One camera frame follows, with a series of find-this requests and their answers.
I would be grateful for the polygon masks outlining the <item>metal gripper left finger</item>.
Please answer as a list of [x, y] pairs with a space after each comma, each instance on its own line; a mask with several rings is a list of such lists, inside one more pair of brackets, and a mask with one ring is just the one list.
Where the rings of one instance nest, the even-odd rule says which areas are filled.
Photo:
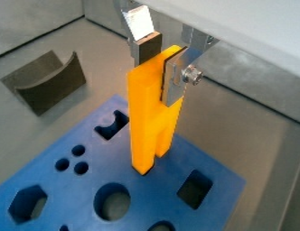
[[121, 11], [129, 29], [134, 66], [139, 66], [161, 52], [162, 34], [156, 31], [152, 14], [146, 5]]

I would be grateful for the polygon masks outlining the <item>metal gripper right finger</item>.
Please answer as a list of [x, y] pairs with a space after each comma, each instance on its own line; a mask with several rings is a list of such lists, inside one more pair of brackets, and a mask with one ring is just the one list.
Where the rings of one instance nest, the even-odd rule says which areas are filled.
[[181, 38], [188, 43], [164, 61], [161, 101], [173, 106], [185, 94], [186, 85], [196, 86], [204, 71], [197, 67], [198, 59], [218, 42], [214, 36], [198, 31], [189, 25], [182, 26]]

